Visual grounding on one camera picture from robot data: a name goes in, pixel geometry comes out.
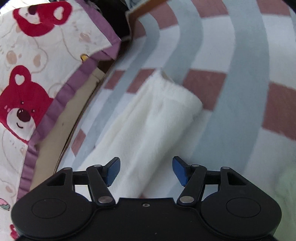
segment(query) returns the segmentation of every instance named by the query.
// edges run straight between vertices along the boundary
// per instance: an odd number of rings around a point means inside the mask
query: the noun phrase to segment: cartoon bear
[[[0,76],[8,84],[11,70],[17,65],[25,65],[31,74],[43,71],[49,61],[48,54],[38,46],[34,38],[24,34],[18,26],[0,41]]]
[[[13,17],[26,35],[39,37],[49,33],[55,25],[65,24],[71,12],[71,4],[60,1],[15,9]]]
[[[27,143],[52,101],[39,84],[31,81],[29,70],[18,65],[0,95],[0,122]]]

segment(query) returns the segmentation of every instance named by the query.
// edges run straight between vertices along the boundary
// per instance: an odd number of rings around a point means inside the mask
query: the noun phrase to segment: white towel
[[[287,166],[281,173],[272,197],[282,212],[274,237],[281,241],[296,241],[296,163]]]
[[[201,101],[187,89],[155,71],[126,109],[113,122],[101,142],[79,170],[113,157],[121,169],[109,188],[115,200],[141,195],[164,155],[180,139],[202,109]]]

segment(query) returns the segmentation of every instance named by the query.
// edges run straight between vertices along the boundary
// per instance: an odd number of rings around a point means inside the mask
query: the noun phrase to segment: red bear print
[[[11,230],[10,236],[14,240],[17,240],[20,236],[18,235],[17,231],[15,230],[15,226],[13,224],[11,224],[9,227],[10,227],[10,230]]]
[[[17,138],[28,143],[53,99],[22,65],[10,73],[9,85],[0,95],[0,122]]]
[[[49,33],[55,25],[65,24],[71,12],[71,4],[60,1],[15,9],[13,17],[26,35],[39,37]]]

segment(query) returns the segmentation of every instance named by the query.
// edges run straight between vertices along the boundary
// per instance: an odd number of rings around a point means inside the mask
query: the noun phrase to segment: bear ear
[[[23,65],[14,67],[10,73],[9,85],[22,85],[23,83],[30,81],[31,73]]]

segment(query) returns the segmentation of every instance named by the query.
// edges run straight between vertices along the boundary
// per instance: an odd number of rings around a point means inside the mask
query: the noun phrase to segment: patterned blanket
[[[120,39],[83,0],[14,9],[0,16],[0,240],[14,238],[10,210],[30,188],[36,144],[98,61]]]
[[[133,44],[83,114],[59,168],[76,170],[163,68],[204,108],[175,154],[209,170],[230,166],[272,196],[283,168],[296,165],[295,13],[280,0],[150,0],[133,14],[141,15]],[[143,195],[176,198],[181,190],[164,157]]]

